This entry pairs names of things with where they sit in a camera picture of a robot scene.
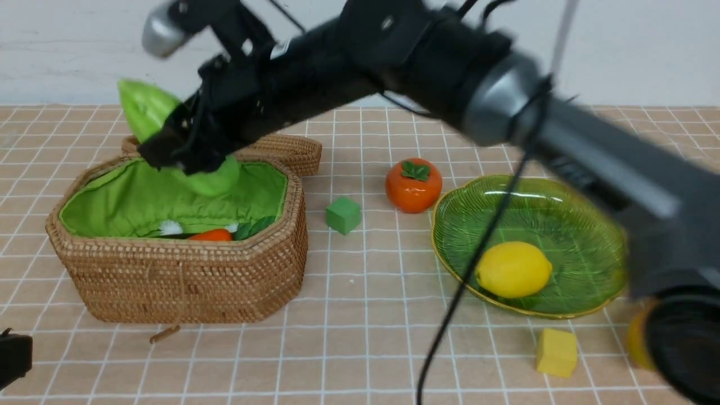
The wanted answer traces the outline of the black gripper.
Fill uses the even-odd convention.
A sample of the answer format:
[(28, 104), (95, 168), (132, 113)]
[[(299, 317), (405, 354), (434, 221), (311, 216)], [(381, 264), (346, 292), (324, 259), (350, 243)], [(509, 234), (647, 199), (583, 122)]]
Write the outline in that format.
[(156, 169), (218, 171), (227, 156), (293, 124), (260, 77), (263, 61), (222, 55), (203, 64), (201, 85), (137, 149)]

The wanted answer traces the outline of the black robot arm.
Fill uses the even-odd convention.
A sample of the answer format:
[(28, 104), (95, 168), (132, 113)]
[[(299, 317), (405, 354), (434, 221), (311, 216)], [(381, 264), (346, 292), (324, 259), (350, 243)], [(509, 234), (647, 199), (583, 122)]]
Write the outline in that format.
[(342, 13), (278, 43), (240, 1), (169, 1), (147, 16), (145, 51), (169, 57), (211, 28), (224, 53), (138, 151), (156, 169), (217, 171), (274, 131), (364, 97), (408, 97), (479, 146), (524, 150), (619, 223), (651, 364), (694, 403), (718, 403), (718, 174), (553, 94), (551, 76), (486, 28), (474, 5), (347, 1)]

